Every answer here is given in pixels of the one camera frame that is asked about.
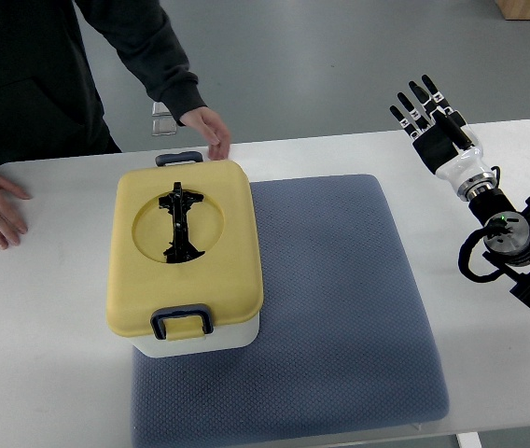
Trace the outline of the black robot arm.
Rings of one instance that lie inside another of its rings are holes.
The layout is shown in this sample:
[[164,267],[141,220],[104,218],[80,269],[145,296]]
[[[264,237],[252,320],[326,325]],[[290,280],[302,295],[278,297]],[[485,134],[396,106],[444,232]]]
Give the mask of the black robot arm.
[[515,209],[500,188],[500,168],[484,162],[466,120],[429,76],[409,87],[412,95],[399,92],[392,115],[428,171],[450,183],[481,225],[460,247],[460,273],[478,284],[507,276],[511,294],[530,309],[530,197]]

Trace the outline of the person's left hand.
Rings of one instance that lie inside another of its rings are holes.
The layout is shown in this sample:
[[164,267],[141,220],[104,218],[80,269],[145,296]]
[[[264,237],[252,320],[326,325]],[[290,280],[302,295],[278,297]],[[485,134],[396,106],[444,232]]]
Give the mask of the person's left hand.
[[203,137],[208,144],[210,160],[221,161],[229,157],[230,131],[217,112],[201,106],[183,114],[179,121]]

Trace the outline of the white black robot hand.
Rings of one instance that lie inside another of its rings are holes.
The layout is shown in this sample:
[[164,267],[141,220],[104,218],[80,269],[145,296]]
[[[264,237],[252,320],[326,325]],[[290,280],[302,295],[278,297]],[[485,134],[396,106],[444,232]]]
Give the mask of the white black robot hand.
[[419,130],[395,105],[391,105],[389,110],[402,130],[414,139],[412,145],[426,168],[437,178],[448,182],[456,195],[479,195],[495,189],[496,174],[484,162],[482,148],[475,146],[451,118],[453,108],[434,81],[428,75],[422,75],[422,81],[428,92],[412,80],[409,87],[431,120],[435,119],[434,112],[437,110],[439,126],[431,127],[403,92],[397,93],[398,100],[418,129],[425,132],[419,135]]

